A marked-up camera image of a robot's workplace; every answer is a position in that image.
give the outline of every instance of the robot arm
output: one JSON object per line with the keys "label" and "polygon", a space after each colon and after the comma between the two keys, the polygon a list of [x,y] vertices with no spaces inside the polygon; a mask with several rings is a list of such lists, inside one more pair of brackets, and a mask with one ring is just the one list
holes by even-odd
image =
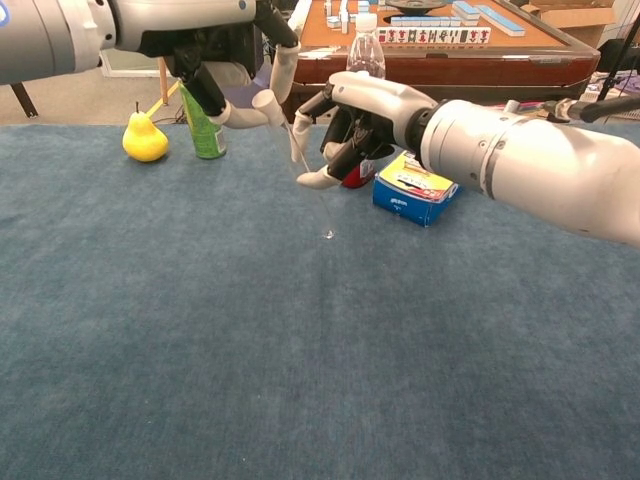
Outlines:
{"label": "robot arm", "polygon": [[227,102],[215,78],[225,65],[251,69],[254,26],[276,45],[271,88],[282,102],[300,46],[270,0],[0,0],[0,85],[96,68],[100,51],[115,48],[164,57],[212,121],[262,125],[259,112]]}
{"label": "robot arm", "polygon": [[[352,128],[344,124],[332,133],[339,147],[327,155],[325,146],[327,166],[301,175],[302,185],[337,185],[372,142],[394,144],[427,171],[549,224],[640,248],[640,150],[627,140],[460,100],[438,104],[352,72],[332,75],[298,118],[304,126],[335,105],[355,119],[353,136],[342,141]],[[304,145],[305,128],[297,133]]]}

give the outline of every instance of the robot finger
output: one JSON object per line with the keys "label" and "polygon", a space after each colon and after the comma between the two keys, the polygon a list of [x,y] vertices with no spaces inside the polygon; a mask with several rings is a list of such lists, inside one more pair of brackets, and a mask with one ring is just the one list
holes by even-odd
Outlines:
{"label": "robot finger", "polygon": [[336,154],[340,151],[344,143],[327,142],[322,151],[322,157],[328,164],[332,162]]}
{"label": "robot finger", "polygon": [[251,85],[251,76],[244,65],[236,62],[203,62],[203,64],[222,90],[228,87]]}
{"label": "robot finger", "polygon": [[[261,112],[251,108],[236,108],[229,102],[213,73],[204,63],[191,70],[190,65],[181,58],[180,54],[177,54],[167,59],[167,65],[171,73],[182,80],[211,122],[234,129],[253,128],[267,123],[267,117]],[[239,70],[237,67],[234,68],[237,75]]]}
{"label": "robot finger", "polygon": [[293,140],[291,159],[294,162],[299,161],[305,154],[307,145],[309,144],[311,126],[315,123],[316,119],[334,107],[335,103],[331,100],[331,89],[325,88],[321,92],[316,93],[300,108],[298,108],[292,127]]}
{"label": "robot finger", "polygon": [[291,93],[298,64],[300,52],[298,35],[289,27],[270,0],[256,1],[256,16],[253,23],[265,34],[271,44],[276,46],[270,88],[278,103],[282,104]]}
{"label": "robot finger", "polygon": [[320,144],[320,152],[325,156],[325,150],[328,144],[342,144],[353,136],[355,121],[350,111],[344,108],[338,108],[335,115],[331,119],[327,132]]}

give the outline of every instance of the red object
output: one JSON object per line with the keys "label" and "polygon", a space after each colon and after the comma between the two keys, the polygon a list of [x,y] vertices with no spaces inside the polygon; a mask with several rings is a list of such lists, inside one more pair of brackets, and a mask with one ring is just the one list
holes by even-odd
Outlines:
{"label": "red object", "polygon": [[360,188],[371,181],[376,175],[373,160],[363,160],[351,173],[342,181],[342,186],[346,188]]}

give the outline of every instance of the table leg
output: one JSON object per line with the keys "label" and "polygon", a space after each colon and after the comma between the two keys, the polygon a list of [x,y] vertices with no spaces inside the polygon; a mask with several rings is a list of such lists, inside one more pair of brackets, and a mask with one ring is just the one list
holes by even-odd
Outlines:
{"label": "table leg", "polygon": [[31,101],[31,98],[29,97],[27,90],[24,88],[24,85],[21,83],[14,83],[11,85],[11,89],[13,90],[13,93],[15,94],[18,101],[20,102],[20,106],[22,106],[22,109],[24,110],[24,113],[27,115],[27,117],[28,118],[37,117],[38,111],[36,110],[36,107],[33,105],[33,102]]}
{"label": "table leg", "polygon": [[164,58],[158,58],[158,69],[160,70],[160,90],[162,92],[162,103],[169,105],[169,88],[167,86],[167,64]]}

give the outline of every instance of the black cable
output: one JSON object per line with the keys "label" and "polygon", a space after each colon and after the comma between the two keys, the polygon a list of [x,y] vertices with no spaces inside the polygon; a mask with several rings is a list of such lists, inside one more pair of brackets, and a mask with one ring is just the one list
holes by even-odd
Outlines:
{"label": "black cable", "polygon": [[[631,68],[631,71],[629,72],[629,75],[627,76],[627,80],[624,82],[624,85],[622,86],[622,88],[618,92],[618,96],[616,98],[620,98],[622,96],[622,94],[624,93],[624,89],[627,88],[627,85],[629,84],[629,80],[631,80],[631,77],[633,76],[633,72],[636,70],[636,67],[638,65],[638,58],[639,57],[636,57],[636,59],[634,60],[633,67]],[[605,118],[604,122],[603,122],[603,125],[606,125],[611,117],[612,117],[612,115],[609,115],[607,118]]]}
{"label": "black cable", "polygon": [[636,34],[638,33],[639,29],[640,29],[640,15],[636,17],[635,21],[633,22],[633,26],[631,27],[631,30],[629,30],[629,33],[627,34],[627,37],[624,40],[622,49],[620,50],[620,53],[618,54],[618,57],[616,58],[616,61],[613,64],[613,68],[609,72],[607,79],[604,81],[602,90],[600,90],[600,94],[598,95],[598,101],[604,100],[605,98],[607,98],[607,93],[609,93],[609,90],[611,89],[611,87],[615,85],[616,83],[615,77],[618,74],[618,70],[620,70],[620,66],[622,65],[622,62],[624,62],[624,59],[627,56],[627,52],[631,47],[631,43],[633,42],[633,39],[636,37]]}
{"label": "black cable", "polygon": [[184,114],[184,105],[181,105],[180,108],[176,110],[176,113],[173,115],[173,117],[159,118],[158,120],[154,120],[153,123],[155,125],[160,122],[166,122],[167,120],[171,120],[171,123],[169,123],[169,125],[186,123],[186,116]]}

